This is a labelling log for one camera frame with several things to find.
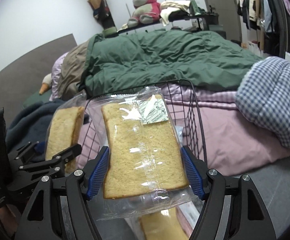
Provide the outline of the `grey door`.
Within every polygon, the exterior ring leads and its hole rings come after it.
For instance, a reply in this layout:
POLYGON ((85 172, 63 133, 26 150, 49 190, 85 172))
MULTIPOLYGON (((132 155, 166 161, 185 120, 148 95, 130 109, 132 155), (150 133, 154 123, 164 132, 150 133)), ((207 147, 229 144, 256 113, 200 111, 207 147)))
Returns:
POLYGON ((208 9, 218 14, 219 25, 223 26, 226 38, 242 42, 240 19, 236 0, 205 0, 208 9))

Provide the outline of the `pink plush bear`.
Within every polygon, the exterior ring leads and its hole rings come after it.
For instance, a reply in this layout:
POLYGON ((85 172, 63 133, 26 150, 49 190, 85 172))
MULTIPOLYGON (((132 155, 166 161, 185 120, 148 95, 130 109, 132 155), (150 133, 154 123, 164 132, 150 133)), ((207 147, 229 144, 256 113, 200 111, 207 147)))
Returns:
POLYGON ((160 3, 157 0, 132 0, 135 8, 127 22, 128 28, 148 25, 160 21, 160 3))

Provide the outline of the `brown duvet lining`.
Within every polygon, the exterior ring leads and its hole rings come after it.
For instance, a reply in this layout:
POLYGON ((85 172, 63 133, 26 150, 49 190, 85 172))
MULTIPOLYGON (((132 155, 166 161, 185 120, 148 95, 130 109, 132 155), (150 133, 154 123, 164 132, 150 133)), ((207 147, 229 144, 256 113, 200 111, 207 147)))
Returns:
POLYGON ((67 101, 79 91, 78 86, 84 71, 89 40, 74 47, 65 56, 61 66, 58 88, 60 99, 67 101))

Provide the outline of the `bagged bread slice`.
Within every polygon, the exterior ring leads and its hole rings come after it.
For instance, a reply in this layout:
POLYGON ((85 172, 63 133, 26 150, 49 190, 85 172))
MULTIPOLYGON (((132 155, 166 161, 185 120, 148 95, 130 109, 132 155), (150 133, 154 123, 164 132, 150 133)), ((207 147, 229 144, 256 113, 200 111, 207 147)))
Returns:
POLYGON ((109 149, 97 219, 139 217, 195 198, 180 152, 185 126, 175 125, 159 87, 101 96, 87 111, 109 149))

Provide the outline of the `dark teal fleece blanket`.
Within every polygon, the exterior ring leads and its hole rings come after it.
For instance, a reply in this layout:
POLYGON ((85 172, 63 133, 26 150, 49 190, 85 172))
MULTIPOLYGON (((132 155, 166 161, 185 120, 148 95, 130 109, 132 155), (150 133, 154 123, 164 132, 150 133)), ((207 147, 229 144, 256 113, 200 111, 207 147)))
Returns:
POLYGON ((50 102, 36 102, 22 110, 11 122, 6 133, 7 151, 22 148, 29 142, 37 142, 34 155, 28 164, 45 161, 45 140, 50 123, 56 110, 65 102, 56 99, 50 102))

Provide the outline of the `clothes rack with garments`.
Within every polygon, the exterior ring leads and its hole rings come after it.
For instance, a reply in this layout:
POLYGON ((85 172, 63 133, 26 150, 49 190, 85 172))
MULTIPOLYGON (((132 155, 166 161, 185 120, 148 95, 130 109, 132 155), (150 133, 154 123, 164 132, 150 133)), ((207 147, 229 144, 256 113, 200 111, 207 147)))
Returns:
POLYGON ((290 53, 289 0, 237 0, 242 21, 242 47, 260 57, 290 53))

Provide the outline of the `white goose plush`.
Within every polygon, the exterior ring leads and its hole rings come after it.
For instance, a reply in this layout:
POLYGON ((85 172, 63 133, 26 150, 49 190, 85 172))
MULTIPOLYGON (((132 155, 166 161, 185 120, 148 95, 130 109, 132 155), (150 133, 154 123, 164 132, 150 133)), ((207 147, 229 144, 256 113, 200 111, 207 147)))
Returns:
POLYGON ((44 94, 45 92, 47 92, 50 88, 52 87, 52 74, 49 73, 48 75, 46 75, 43 80, 42 80, 42 85, 41 88, 39 90, 39 95, 44 94))

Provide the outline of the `grey headboard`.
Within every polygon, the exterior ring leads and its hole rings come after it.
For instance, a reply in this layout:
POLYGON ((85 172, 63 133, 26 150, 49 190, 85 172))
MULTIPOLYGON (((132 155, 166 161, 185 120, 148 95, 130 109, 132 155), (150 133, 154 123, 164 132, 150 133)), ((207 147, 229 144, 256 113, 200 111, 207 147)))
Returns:
POLYGON ((55 61, 77 45, 72 34, 57 38, 13 61, 0 71, 0 108, 9 126, 25 100, 38 92, 55 61))

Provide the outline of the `pink bed sheet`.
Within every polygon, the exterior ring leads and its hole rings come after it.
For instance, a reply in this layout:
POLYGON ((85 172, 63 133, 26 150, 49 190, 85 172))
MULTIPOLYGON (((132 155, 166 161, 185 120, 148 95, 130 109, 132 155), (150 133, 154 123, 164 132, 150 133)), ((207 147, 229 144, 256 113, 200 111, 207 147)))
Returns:
MULTIPOLYGON (((210 167, 231 175, 290 157, 290 148, 282 146, 273 132, 248 122, 239 111, 203 107, 201 112, 210 167)), ((150 132, 159 136, 158 142, 142 139, 143 132, 123 131, 126 150, 120 147, 118 156, 131 157, 133 163, 153 162, 154 149, 166 142, 163 134, 168 129, 152 128, 150 132)))

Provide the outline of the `blue checked pillow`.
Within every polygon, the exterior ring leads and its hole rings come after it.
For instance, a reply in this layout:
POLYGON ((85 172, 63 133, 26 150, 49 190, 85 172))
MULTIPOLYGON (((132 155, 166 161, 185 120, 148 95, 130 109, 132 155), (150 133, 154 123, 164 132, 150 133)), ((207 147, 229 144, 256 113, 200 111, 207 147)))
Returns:
POLYGON ((290 62, 271 56, 255 63, 242 79, 235 104, 253 124, 273 132, 290 148, 290 62))

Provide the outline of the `green duvet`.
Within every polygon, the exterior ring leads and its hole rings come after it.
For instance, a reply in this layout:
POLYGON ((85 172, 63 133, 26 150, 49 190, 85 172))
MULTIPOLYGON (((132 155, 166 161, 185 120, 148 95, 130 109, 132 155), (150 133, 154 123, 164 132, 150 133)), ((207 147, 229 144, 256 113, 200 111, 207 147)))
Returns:
POLYGON ((261 57, 213 31, 98 34, 88 42, 79 90, 93 97, 174 80, 213 92, 236 90, 259 61, 261 57))

